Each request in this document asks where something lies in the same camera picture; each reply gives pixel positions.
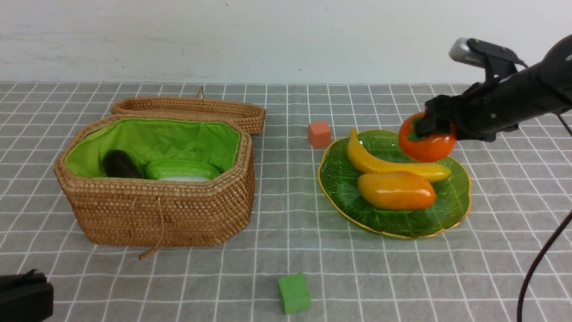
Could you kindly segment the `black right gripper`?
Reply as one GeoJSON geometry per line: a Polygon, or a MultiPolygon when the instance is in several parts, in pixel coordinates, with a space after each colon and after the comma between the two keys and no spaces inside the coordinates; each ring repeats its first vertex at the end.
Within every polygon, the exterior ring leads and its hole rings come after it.
{"type": "Polygon", "coordinates": [[[462,94],[440,94],[415,118],[415,136],[446,135],[457,141],[494,141],[498,132],[543,114],[543,84],[517,76],[476,82],[462,94]]]}

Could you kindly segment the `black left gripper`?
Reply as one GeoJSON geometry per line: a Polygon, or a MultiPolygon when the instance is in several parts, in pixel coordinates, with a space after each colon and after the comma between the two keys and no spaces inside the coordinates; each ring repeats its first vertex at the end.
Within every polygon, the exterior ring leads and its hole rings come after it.
{"type": "Polygon", "coordinates": [[[55,288],[37,269],[0,276],[0,320],[43,322],[53,316],[55,288]]]}

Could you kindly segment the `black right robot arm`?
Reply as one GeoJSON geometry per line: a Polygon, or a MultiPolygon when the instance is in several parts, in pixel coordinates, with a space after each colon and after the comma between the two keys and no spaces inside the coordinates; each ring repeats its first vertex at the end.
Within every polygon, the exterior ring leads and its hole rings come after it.
{"type": "Polygon", "coordinates": [[[458,38],[449,51],[453,61],[482,68],[485,80],[456,96],[439,95],[425,102],[425,113],[413,122],[420,138],[452,135],[457,140],[494,141],[521,122],[571,109],[572,39],[557,42],[545,57],[528,67],[517,54],[476,38],[458,38]]]}

